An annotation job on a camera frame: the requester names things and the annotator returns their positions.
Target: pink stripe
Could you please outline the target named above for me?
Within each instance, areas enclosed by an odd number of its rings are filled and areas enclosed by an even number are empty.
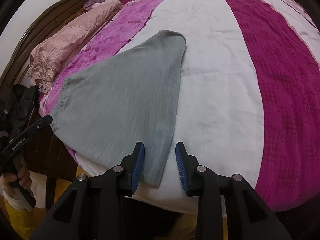
[[[162,1],[140,0],[125,6],[117,18],[103,28],[87,44],[86,49],[79,52],[69,66],[60,73],[49,92],[44,105],[44,114],[49,114],[57,103],[65,78],[115,55],[146,25],[153,10]]]
[[[264,147],[255,190],[273,211],[320,192],[320,73],[282,15],[261,0],[226,0],[257,72]]]

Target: black handle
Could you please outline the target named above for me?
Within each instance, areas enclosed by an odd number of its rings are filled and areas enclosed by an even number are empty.
[[[30,125],[15,139],[11,140],[9,144],[0,152],[0,164],[2,169],[4,170],[7,162],[19,155],[19,150],[39,131],[39,129],[49,126],[51,123],[52,117],[50,115],[46,115]]]
[[[5,172],[9,172],[9,173],[13,173],[13,174],[18,175],[17,169],[14,166],[13,161],[10,161],[9,163],[7,163],[7,165],[5,167]],[[10,182],[9,185],[12,188],[17,188],[18,190],[20,190],[23,198],[28,202],[28,204],[30,205],[31,208],[34,208],[36,206],[36,199],[31,195],[29,190],[21,187],[19,182],[20,182],[20,180],[17,179],[15,182]]]

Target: bed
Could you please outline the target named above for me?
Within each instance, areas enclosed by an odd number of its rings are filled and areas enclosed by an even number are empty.
[[[242,174],[274,212],[316,196],[320,35],[293,0],[132,0],[55,77],[40,103],[43,114],[57,103],[65,78],[160,30],[180,32],[187,42],[176,124],[159,187],[140,182],[133,197],[196,213],[197,198],[187,198],[180,185],[178,141],[217,174]],[[3,74],[2,94],[10,71],[9,87],[26,80],[28,53],[22,54],[24,60],[12,59],[19,71],[11,63]],[[67,149],[92,176],[110,168]]]
[[[39,43],[83,14],[85,12],[83,6],[87,1],[61,0],[49,7],[33,22],[21,38],[0,77],[1,100],[5,102],[8,99],[14,84],[30,85],[26,76],[30,52]],[[40,115],[34,111],[29,123],[39,118]],[[48,189],[53,187],[53,192],[56,178],[72,181],[76,175],[77,163],[50,128],[44,129],[39,136],[28,143],[24,149],[24,156],[31,171],[48,176],[47,186]],[[54,196],[48,199],[51,199],[49,202],[52,205]]]

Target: folded garment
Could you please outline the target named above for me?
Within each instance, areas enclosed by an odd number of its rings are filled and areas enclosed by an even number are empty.
[[[69,22],[36,46],[30,53],[28,78],[31,84],[38,85],[44,93],[48,93],[56,73],[61,69],[61,63],[101,26],[113,11],[121,7],[119,1],[98,6]]]
[[[158,186],[175,128],[185,45],[182,34],[160,31],[66,78],[51,112],[55,135],[107,168],[142,141],[142,179]]]
[[[55,74],[54,78],[53,78],[53,81],[46,81],[46,83],[51,87],[53,86],[53,83],[54,81],[58,78],[60,72],[62,70],[64,70],[64,68],[66,68],[70,63],[71,61],[73,60],[73,58],[83,49],[86,48],[87,46],[87,43],[102,29],[104,28],[112,19],[113,17],[120,11],[121,9],[115,9],[110,15],[109,17],[107,17],[105,19],[105,21],[97,28],[95,29],[88,37],[86,37],[84,39],[84,41],[81,42],[80,45],[78,45],[70,54],[69,56],[63,61],[61,62],[61,67],[60,67],[60,70]],[[46,103],[47,101],[47,98],[48,98],[48,93],[41,93],[40,97],[39,97],[39,114],[40,116],[44,116],[44,112],[43,112],[43,109],[44,109],[44,104]]]

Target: wooden headboard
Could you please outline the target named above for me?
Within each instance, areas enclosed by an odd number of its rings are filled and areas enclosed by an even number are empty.
[[[0,99],[6,101],[11,87],[20,83],[28,70],[25,64],[30,52],[42,41],[59,31],[65,24],[83,13],[88,0],[61,0],[50,6],[28,28],[19,41],[0,78]]]

